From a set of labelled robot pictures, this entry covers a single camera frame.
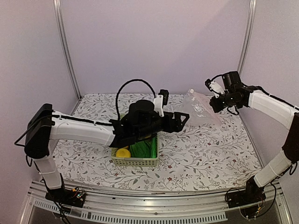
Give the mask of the clear zip top bag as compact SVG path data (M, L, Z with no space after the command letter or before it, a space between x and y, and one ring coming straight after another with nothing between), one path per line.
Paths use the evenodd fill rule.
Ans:
M202 126L212 124L220 126L222 124L218 114L214 113L210 106L210 98L206 95L197 93L194 89L189 89L183 98L180 107L181 112L189 114L187 125Z

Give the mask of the green white bok choy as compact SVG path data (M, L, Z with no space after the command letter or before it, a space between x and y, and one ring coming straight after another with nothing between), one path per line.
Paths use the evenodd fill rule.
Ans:
M132 158L150 158L151 140L137 142L129 147Z

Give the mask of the yellow lemon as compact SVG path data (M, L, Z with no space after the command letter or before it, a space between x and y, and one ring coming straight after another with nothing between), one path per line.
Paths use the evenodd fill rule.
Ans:
M115 156L118 157L118 158L130 158L131 153L126 148L120 148L116 151Z

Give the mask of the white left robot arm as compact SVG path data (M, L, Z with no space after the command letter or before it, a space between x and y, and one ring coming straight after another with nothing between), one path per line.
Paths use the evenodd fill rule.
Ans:
M46 187L60 203L69 199L63 178L51 156L50 140L78 140L122 148L145 140L158 132L179 133L189 119L182 112L164 112L148 100L138 100L129 106L121 119L96 121L54 111L44 104L27 127L25 154L37 165Z

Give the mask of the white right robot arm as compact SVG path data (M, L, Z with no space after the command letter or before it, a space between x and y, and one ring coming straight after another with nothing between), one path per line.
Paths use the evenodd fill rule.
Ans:
M252 203L260 195L259 188L263 188L299 161L299 140L296 139L299 133L299 111L296 107L265 94L260 86L242 86L235 90L224 90L213 81L207 87L214 93L210 105L215 113L233 106L236 108L245 106L266 114L289 131L282 150L254 175L256 186L252 185L242 192L242 200L245 203Z

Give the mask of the dark green cucumber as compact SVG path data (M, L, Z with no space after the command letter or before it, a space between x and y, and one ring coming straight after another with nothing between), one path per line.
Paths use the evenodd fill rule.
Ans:
M150 157L151 158L157 157L157 137L156 136L151 140Z

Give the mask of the floral tablecloth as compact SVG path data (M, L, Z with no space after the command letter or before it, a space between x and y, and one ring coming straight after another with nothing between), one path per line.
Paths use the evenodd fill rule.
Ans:
M261 168L238 116L220 113L221 125L186 125L179 133L159 134L156 167L114 164L99 144L60 140L53 158L65 180L120 189L199 191L244 186Z

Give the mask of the pale green perforated basket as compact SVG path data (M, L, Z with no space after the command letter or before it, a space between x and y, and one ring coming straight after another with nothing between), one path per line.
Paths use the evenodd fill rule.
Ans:
M119 166L137 166L137 167L156 167L159 162L159 134L155 135L157 137L157 157L156 158L118 158L115 156L116 151L119 148L111 148L111 159L115 165Z

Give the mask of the right aluminium corner post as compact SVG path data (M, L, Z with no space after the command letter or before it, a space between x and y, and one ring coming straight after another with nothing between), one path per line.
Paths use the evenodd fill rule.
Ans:
M249 10L248 10L248 17L247 17L247 23L246 23L246 29L245 29L245 36L242 44L242 50L239 58L239 63L237 66L237 71L239 75L242 74L246 57L247 57L247 52L249 50L249 44L250 44L250 39L253 31L253 26L254 26L254 21L255 21L255 14L256 14L256 4L257 0L250 0L249 1Z

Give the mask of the aluminium corner post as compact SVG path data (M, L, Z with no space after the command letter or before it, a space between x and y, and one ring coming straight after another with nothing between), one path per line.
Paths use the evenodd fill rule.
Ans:
M256 14L256 4L257 0L250 0L249 1L249 10L248 10L248 17L247 17L247 23L246 23L246 29L245 29L245 36L242 44L242 50L239 58L239 63L237 66L237 71L239 75L242 74L246 57L247 57L247 52L249 50L249 44L250 44L250 39L253 31L253 26L254 26L254 21L255 21L255 14Z
M78 100L82 98L81 91L79 89L79 84L76 78L76 74L74 71L72 59L71 59L71 54L67 42L67 36L66 36L66 31L64 27L64 20L63 20L63 12L62 12L62 6L61 6L61 1L60 0L53 0L53 5L54 5L54 11L55 11L55 17L57 21L57 28L58 28L58 33L60 36L60 41L62 45L62 50L66 62L66 67L70 76L71 84L75 93L75 96Z

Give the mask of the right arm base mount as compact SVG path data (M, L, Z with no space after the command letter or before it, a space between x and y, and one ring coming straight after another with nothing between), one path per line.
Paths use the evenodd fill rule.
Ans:
M229 208L255 204L240 210L241 215L246 219L257 218L264 206L265 199L264 187L258 187L254 177L246 181L245 190L231 188L225 194L225 201Z

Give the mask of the aluminium front rail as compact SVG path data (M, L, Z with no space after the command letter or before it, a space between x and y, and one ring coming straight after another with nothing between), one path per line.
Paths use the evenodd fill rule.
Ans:
M67 188L86 191L82 208L69 207L72 224L292 224L278 182L265 187L266 200L258 217L242 213L254 204L230 208L227 189L194 192L140 191L66 181Z

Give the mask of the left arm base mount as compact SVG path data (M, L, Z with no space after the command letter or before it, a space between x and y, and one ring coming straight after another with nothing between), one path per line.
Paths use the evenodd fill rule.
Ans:
M85 203L86 192L83 189L75 187L66 189L62 186L59 189L48 189L45 199L53 201L59 205L69 205L72 207L83 208Z

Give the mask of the left aluminium corner post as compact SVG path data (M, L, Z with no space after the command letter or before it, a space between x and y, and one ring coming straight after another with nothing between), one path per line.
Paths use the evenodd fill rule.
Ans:
M74 71L72 59L71 59L71 54L67 42L67 36L66 36L66 31L64 27L64 20L63 20L63 12L62 12L62 6L61 6L61 1L60 0L53 0L53 5L54 5L54 11L55 11L55 17L57 21L57 28L58 28L58 33L60 36L60 41L62 45L62 50L66 62L66 67L70 76L71 84L75 93L75 96L78 100L82 98L81 91L79 89L79 84L76 78L76 74Z

